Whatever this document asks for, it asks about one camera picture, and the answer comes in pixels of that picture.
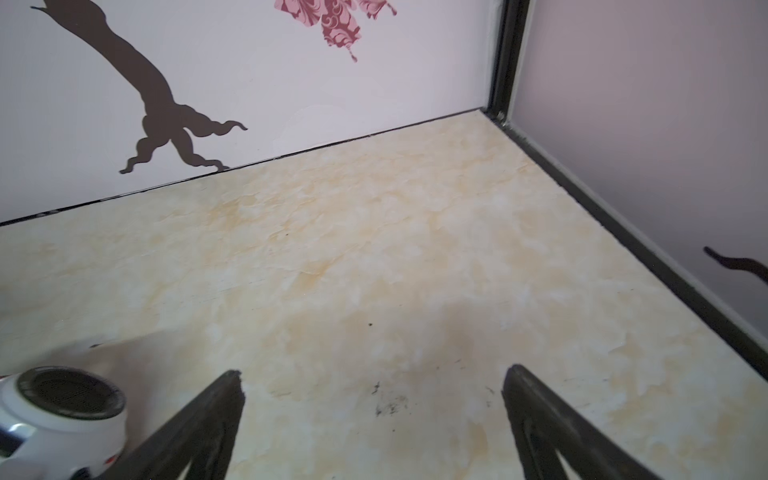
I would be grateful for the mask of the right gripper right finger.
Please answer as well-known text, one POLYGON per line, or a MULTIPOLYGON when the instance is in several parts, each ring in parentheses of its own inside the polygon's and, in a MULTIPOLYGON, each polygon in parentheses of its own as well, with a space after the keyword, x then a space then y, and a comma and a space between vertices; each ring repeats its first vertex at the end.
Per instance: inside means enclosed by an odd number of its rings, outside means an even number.
POLYGON ((566 479, 565 460, 582 479, 656 479, 521 364, 511 366, 502 397, 527 479, 566 479))

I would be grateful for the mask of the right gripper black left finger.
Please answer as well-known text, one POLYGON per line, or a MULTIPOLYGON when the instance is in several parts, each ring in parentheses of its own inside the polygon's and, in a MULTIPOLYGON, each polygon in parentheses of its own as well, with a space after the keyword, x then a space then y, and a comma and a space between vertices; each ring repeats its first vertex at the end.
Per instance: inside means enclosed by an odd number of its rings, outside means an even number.
POLYGON ((223 479, 245 405, 241 372, 228 370, 102 479, 223 479))

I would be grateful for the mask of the black white headphones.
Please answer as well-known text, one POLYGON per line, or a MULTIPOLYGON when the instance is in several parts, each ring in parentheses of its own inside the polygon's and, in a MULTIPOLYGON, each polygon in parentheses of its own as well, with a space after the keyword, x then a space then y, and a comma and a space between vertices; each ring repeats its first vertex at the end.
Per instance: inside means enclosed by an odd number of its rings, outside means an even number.
POLYGON ((1 477, 93 479, 127 443, 125 394, 67 366, 1 377, 1 477))

